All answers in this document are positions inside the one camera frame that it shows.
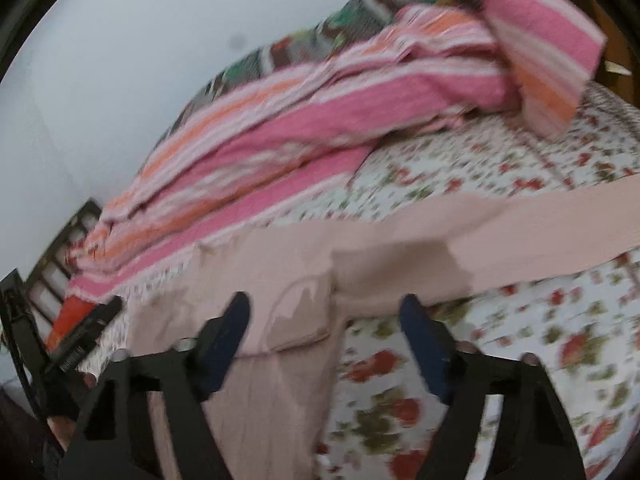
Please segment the left hand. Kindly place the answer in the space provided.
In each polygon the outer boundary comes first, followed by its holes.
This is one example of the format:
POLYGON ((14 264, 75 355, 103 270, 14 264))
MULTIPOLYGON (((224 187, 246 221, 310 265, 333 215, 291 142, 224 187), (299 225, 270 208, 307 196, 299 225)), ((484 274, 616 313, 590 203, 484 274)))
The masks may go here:
MULTIPOLYGON (((84 373, 82 374, 82 378, 84 378, 84 382, 89 389, 92 389, 96 385, 96 376, 93 374, 84 373)), ((76 422, 65 416, 53 416, 47 419, 47 423, 55 439, 62 446, 62 449, 67 451, 76 431, 76 422)))

